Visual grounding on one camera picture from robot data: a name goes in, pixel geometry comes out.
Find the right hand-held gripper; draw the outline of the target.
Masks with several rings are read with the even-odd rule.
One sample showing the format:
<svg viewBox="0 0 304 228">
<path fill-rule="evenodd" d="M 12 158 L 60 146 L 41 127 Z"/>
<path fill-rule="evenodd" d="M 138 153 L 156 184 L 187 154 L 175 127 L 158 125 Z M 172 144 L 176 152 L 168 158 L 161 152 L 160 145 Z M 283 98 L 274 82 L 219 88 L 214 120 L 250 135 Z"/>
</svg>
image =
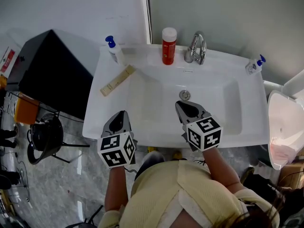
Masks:
<svg viewBox="0 0 304 228">
<path fill-rule="evenodd" d="M 200 104 L 190 101 L 177 101 L 175 109 L 184 130 L 182 137 L 192 151 L 203 152 L 219 146 L 223 127 L 215 116 Z"/>
</svg>

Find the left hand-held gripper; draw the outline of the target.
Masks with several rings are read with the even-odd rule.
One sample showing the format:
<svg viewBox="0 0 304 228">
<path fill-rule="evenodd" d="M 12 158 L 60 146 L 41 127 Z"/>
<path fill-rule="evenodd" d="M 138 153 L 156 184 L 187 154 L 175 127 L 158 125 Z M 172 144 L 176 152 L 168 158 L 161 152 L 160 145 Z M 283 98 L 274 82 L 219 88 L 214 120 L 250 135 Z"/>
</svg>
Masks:
<svg viewBox="0 0 304 228">
<path fill-rule="evenodd" d="M 117 112 L 105 123 L 97 140 L 98 155 L 109 169 L 124 167 L 135 163 L 136 147 L 128 113 Z"/>
</svg>

